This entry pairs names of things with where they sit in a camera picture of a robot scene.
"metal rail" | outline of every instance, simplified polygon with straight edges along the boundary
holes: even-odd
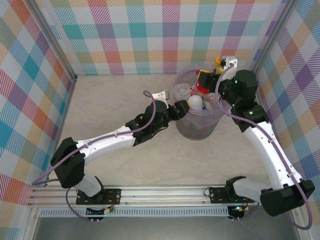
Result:
[[[117,207],[212,207],[238,206],[237,203],[211,204],[204,195],[206,187],[224,187],[224,185],[189,186],[108,186],[106,189],[121,189],[121,201]],[[29,200],[29,207],[61,208],[66,207],[66,189],[59,186],[35,188]],[[68,200],[73,207],[96,207],[104,205],[76,205],[76,189],[69,191]]]

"red object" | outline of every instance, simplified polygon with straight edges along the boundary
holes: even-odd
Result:
[[[196,82],[196,88],[199,90],[200,93],[203,93],[203,94],[209,94],[209,89],[206,89],[206,88],[203,88],[199,81]]]

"plastic bin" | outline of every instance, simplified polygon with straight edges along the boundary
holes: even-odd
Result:
[[[171,86],[170,96],[174,98],[175,102],[183,100],[175,86],[180,83],[188,83],[190,86],[195,86],[198,78],[196,71],[200,69],[211,71],[212,68],[213,65],[190,65],[185,67]],[[230,109],[230,105],[226,101],[221,100],[220,103],[225,110],[228,111]],[[218,106],[213,106],[211,110],[195,111],[190,109],[184,118],[176,121],[176,128],[187,139],[203,140],[213,133],[223,115]]]

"checkered wall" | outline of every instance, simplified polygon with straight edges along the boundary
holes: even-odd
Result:
[[[315,184],[320,236],[320,0],[300,0],[258,73],[259,95],[294,167]]]
[[[280,17],[282,11],[284,10],[284,7],[286,6],[288,0],[281,0],[281,3],[278,6],[278,9],[276,10],[276,13],[274,14],[272,21],[267,29],[267,31],[265,32],[262,41],[260,42],[260,45],[253,57],[253,60],[250,64],[250,70],[252,70],[255,66],[255,64],[257,63],[257,60],[259,59],[259,57],[261,56],[261,53],[263,51],[263,49],[265,48],[265,46],[267,45],[267,42],[270,38],[270,34],[274,31],[275,27],[276,27],[276,22],[278,20],[278,18]]]
[[[72,82],[23,0],[0,0],[0,240],[14,240]]]
[[[266,33],[262,29],[272,5],[279,1],[38,0],[38,4],[75,71],[96,75],[176,73],[190,64],[212,63],[221,55],[236,55],[243,68],[258,48],[253,50],[257,39]]]

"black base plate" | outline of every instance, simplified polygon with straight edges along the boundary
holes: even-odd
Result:
[[[212,204],[229,204],[230,199],[228,198],[226,189],[224,187],[209,187],[210,203]],[[237,204],[246,204],[247,199],[239,196],[236,201]],[[254,203],[255,201],[248,199],[248,203]]]
[[[228,212],[229,212],[229,215],[228,218],[229,219],[237,219],[237,218],[243,218],[244,215],[245,215],[245,211],[239,211],[236,209],[236,206],[228,206]]]
[[[75,204],[77,205],[119,205],[121,199],[121,189],[120,188],[109,188],[105,190],[105,196],[111,196],[114,199],[114,203],[112,200],[108,200],[107,198],[103,198],[100,202],[93,201],[91,197],[88,197],[83,191],[78,190],[77,199]]]

